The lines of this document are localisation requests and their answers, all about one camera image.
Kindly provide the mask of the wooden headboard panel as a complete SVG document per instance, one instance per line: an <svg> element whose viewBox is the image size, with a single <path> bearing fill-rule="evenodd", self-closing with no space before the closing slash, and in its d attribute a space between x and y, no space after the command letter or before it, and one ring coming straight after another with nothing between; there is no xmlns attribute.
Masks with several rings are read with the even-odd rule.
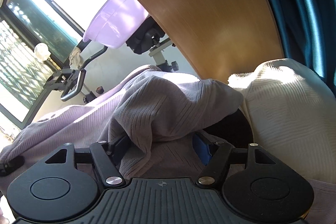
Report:
<svg viewBox="0 0 336 224"><path fill-rule="evenodd" d="M203 79L284 57L267 0L138 0Z"/></svg>

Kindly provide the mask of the cream textured knit cloth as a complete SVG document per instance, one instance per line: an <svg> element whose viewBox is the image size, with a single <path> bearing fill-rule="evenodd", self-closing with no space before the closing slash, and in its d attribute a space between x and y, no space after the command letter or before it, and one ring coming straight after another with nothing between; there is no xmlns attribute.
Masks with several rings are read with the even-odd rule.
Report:
<svg viewBox="0 0 336 224"><path fill-rule="evenodd" d="M228 84L244 96L256 143L305 178L335 183L335 96L311 69L271 60Z"/></svg>

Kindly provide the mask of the white round globe lamp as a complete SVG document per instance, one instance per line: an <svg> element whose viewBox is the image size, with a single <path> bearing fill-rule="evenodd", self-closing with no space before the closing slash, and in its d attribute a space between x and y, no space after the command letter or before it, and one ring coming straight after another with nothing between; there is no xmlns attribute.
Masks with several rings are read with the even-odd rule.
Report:
<svg viewBox="0 0 336 224"><path fill-rule="evenodd" d="M40 61L48 60L51 55L49 47L45 43L38 43L34 48L34 54Z"/></svg>

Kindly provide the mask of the black exercise bike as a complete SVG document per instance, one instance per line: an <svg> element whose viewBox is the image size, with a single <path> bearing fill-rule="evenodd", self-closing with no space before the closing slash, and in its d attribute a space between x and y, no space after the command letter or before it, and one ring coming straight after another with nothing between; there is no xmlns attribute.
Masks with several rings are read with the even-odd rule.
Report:
<svg viewBox="0 0 336 224"><path fill-rule="evenodd" d="M170 39L166 39L163 42L160 41L164 34L163 29L150 16L140 25L135 33L127 39L126 46L136 55L141 55L148 51L149 56L155 61L155 66L161 69L161 71L176 72L179 70L178 63L175 61L168 63L162 54L165 48L175 46ZM87 92L83 97L83 102L85 104L92 102L98 96L104 94L105 90L100 86L93 92L85 86L86 67L107 51L108 47L103 46L101 50L86 59L78 69L64 68L56 71L47 79L43 89L47 92L61 92L60 99L63 102L71 100L85 90ZM111 79L112 76L117 75L118 71L126 71L126 68L130 66L129 61L130 57L122 59L117 56L103 61L101 69L102 76L96 76L95 79L99 82Z"/></svg>

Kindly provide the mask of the window with dark frame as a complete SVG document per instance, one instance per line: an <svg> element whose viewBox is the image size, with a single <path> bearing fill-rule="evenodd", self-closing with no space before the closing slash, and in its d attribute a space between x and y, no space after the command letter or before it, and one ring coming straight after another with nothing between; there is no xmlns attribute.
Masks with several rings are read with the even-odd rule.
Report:
<svg viewBox="0 0 336 224"><path fill-rule="evenodd" d="M85 48L84 32L105 1L1 0L1 125L22 129L33 120L47 78ZM38 43L48 45L48 60L34 54Z"/></svg>

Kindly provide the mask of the lilac plastic basin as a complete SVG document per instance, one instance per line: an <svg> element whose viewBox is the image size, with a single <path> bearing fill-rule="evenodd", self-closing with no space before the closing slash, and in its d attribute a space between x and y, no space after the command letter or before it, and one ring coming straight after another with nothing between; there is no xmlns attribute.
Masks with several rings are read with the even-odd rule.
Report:
<svg viewBox="0 0 336 224"><path fill-rule="evenodd" d="M84 32L82 41L118 49L149 16L138 0L107 0Z"/></svg>

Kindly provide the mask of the teal satin curtain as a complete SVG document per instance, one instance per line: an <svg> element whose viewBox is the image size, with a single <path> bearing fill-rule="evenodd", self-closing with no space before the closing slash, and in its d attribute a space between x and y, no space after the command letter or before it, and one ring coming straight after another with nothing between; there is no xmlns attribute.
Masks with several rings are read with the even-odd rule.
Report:
<svg viewBox="0 0 336 224"><path fill-rule="evenodd" d="M335 0L268 0L284 55L335 92Z"/></svg>

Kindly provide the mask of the lavender ribbed fleece garment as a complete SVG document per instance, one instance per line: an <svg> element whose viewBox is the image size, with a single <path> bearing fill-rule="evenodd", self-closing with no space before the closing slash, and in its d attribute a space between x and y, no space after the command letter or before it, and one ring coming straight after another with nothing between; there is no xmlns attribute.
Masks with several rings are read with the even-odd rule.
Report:
<svg viewBox="0 0 336 224"><path fill-rule="evenodd" d="M22 167L1 178L1 192L6 194L16 177L66 142L84 148L123 133L135 145L121 162L125 178L195 177L203 164L192 149L193 132L206 132L242 111L243 101L243 94L228 83L165 73L152 66L138 68L91 103L67 106L22 130L1 151L3 164L17 156L25 160ZM255 141L244 113L243 119ZM306 179L315 193L307 221L335 223L335 183Z"/></svg>

